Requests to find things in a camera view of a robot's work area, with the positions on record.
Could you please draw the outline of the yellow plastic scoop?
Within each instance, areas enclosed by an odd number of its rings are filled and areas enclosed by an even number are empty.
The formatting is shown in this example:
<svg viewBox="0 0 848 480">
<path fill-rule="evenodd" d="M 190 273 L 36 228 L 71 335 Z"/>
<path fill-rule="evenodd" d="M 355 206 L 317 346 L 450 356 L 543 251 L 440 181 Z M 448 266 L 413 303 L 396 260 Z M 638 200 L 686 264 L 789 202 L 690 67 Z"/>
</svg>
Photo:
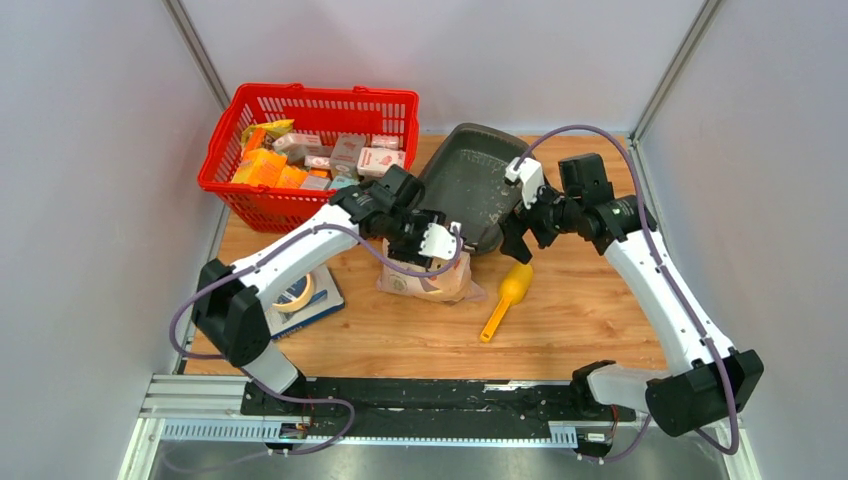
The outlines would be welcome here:
<svg viewBox="0 0 848 480">
<path fill-rule="evenodd" d="M 483 327 L 479 340 L 490 342 L 509 308 L 525 298 L 534 276 L 530 264 L 516 263 L 503 278 L 498 288 L 498 303 Z"/>
</svg>

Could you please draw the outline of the pink cat litter bag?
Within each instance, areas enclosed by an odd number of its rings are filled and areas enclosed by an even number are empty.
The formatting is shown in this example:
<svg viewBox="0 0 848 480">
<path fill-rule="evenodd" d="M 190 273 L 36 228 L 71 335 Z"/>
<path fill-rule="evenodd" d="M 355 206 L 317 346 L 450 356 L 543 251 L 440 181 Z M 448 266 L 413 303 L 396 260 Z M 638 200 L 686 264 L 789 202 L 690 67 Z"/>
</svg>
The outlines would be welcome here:
<svg viewBox="0 0 848 480">
<path fill-rule="evenodd" d="M 450 305 L 487 298 L 485 290 L 472 280 L 471 256 L 467 252 L 450 270 L 437 276 L 414 277 L 384 266 L 376 287 L 389 294 Z"/>
</svg>

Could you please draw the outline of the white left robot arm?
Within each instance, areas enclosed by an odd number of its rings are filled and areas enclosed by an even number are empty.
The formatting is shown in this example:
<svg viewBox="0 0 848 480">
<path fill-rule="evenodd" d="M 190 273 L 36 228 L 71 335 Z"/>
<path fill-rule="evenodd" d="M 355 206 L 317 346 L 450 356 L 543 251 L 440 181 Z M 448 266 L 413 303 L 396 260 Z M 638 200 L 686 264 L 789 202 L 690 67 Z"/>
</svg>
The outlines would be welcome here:
<svg viewBox="0 0 848 480">
<path fill-rule="evenodd" d="M 304 405 L 300 371 L 273 344 L 266 312 L 287 288 L 334 256 L 372 239 L 384 239 L 387 251 L 372 254 L 385 266 L 409 276 L 429 278 L 459 260 L 461 225 L 444 213 L 417 206 L 422 182 L 393 166 L 380 179 L 336 191 L 301 226 L 271 246 L 230 265 L 213 259 L 201 268 L 197 291 L 180 308 L 215 346 L 217 357 L 242 370 L 267 392 L 279 413 L 291 415 Z"/>
</svg>

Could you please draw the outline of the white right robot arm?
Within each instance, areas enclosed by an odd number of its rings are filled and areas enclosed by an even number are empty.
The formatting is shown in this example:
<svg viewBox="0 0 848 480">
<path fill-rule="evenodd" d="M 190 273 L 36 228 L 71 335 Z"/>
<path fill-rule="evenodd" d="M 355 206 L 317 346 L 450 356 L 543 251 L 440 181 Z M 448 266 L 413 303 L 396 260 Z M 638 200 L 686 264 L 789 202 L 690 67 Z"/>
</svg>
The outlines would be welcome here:
<svg viewBox="0 0 848 480">
<path fill-rule="evenodd" d="M 599 155 L 562 160 L 559 171 L 562 191 L 550 186 L 538 161 L 515 158 L 508 164 L 504 180 L 519 188 L 520 201 L 501 223 L 501 253 L 529 263 L 526 231 L 541 248 L 568 233 L 592 243 L 637 299 L 667 365 L 646 370 L 601 360 L 575 370 L 574 412 L 593 419 L 609 405 L 626 407 L 651 415 L 671 437 L 741 412 L 764 373 L 760 356 L 738 350 L 710 320 L 637 197 L 615 197 Z"/>
</svg>

